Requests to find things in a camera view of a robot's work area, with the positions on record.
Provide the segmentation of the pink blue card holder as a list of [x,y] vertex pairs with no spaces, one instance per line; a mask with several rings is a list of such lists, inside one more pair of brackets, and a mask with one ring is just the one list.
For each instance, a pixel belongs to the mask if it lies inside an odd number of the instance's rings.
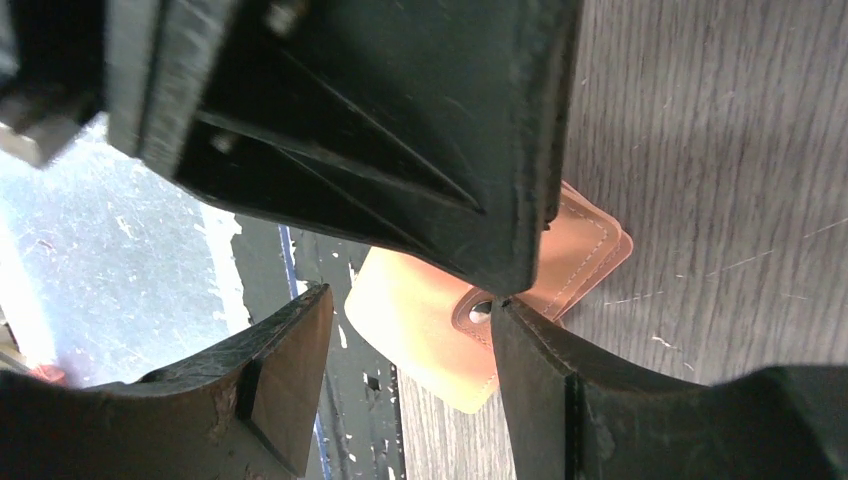
[[[542,233],[537,277],[519,299],[557,322],[625,261],[619,222],[567,183]],[[344,311],[353,328],[448,406],[479,411],[498,387],[489,309],[493,294],[411,255],[373,247]]]

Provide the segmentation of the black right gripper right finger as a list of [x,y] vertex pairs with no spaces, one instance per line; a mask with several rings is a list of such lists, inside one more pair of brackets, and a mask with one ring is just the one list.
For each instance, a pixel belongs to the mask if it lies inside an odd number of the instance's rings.
[[843,479],[847,371],[713,386],[643,368],[498,300],[491,332],[520,479]]

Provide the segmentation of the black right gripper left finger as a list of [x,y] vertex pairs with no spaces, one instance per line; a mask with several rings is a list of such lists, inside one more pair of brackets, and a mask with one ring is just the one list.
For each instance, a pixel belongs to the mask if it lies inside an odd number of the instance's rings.
[[1,374],[5,479],[305,476],[333,325],[328,285],[131,383]]

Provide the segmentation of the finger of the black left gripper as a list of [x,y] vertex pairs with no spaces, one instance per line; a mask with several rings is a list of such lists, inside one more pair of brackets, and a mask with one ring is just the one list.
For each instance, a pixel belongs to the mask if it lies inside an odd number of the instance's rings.
[[109,1],[109,141],[229,211],[534,282],[578,1]]

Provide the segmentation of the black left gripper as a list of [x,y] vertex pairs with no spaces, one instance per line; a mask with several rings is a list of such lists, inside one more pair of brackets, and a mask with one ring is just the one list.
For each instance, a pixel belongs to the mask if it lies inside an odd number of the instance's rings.
[[105,3],[1,3],[1,151],[43,169],[103,104]]

